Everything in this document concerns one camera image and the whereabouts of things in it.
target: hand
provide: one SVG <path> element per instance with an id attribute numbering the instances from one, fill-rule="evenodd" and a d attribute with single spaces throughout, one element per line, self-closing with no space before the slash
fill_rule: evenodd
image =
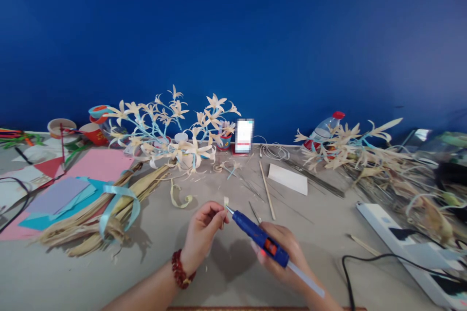
<path id="1" fill-rule="evenodd" d="M 180 256 L 187 276 L 191 276 L 203 262 L 211 249 L 217 230 L 223 229 L 222 223 L 228 224 L 229 217 L 224 206 L 216 202 L 205 203 L 192 216 Z"/>
<path id="2" fill-rule="evenodd" d="M 308 266 L 308 263 L 303 255 L 302 248 L 297 242 L 293 233 L 284 226 L 274 225 L 269 222 L 262 222 L 260 225 L 261 229 L 271 236 L 280 246 L 287 251 L 292 261 L 300 270 L 306 275 L 314 278 L 314 275 Z M 255 242 L 251 242 L 251 246 L 258 257 L 258 261 L 261 265 L 271 272 L 278 280 L 288 284 L 293 289 L 301 294 L 305 294 L 309 287 L 305 282 L 301 280 L 291 269 L 283 268 L 273 259 L 271 259 L 264 250 L 262 250 Z"/>

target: water bottle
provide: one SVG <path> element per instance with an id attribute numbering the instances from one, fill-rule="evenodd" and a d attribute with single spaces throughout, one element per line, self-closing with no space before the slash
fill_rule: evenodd
<path id="1" fill-rule="evenodd" d="M 344 117 L 344 113 L 336 111 L 333 113 L 332 117 L 324 119 L 315 130 L 313 130 L 310 139 L 306 140 L 303 146 L 312 151 L 312 145 L 314 144 L 315 150 L 318 150 L 322 143 L 331 138 L 331 131 L 339 126 L 341 119 Z"/>

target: red beaded bracelet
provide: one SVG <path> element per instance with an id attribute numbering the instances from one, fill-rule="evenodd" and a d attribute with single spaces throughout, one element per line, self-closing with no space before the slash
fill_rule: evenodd
<path id="1" fill-rule="evenodd" d="M 177 282 L 178 286 L 182 289 L 187 289 L 195 278 L 196 271 L 188 278 L 186 277 L 186 273 L 183 270 L 183 265 L 180 261 L 180 254 L 181 249 L 172 255 L 172 271 L 174 272 L 175 281 Z"/>

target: purple paper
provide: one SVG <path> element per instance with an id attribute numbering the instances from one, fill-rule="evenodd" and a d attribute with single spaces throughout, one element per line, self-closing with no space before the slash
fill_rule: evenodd
<path id="1" fill-rule="evenodd" d="M 57 214 L 66 204 L 89 186 L 88 181 L 67 177 L 49 187 L 28 206 L 29 213 Z"/>

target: blue glue gun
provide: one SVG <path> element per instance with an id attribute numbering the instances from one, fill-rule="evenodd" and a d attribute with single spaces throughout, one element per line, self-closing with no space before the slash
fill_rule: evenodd
<path id="1" fill-rule="evenodd" d="M 232 219 L 261 249 L 263 249 L 274 261 L 286 268 L 288 264 L 288 253 L 266 232 L 259 228 L 240 211 L 233 211 L 228 206 L 226 209 L 232 214 Z"/>

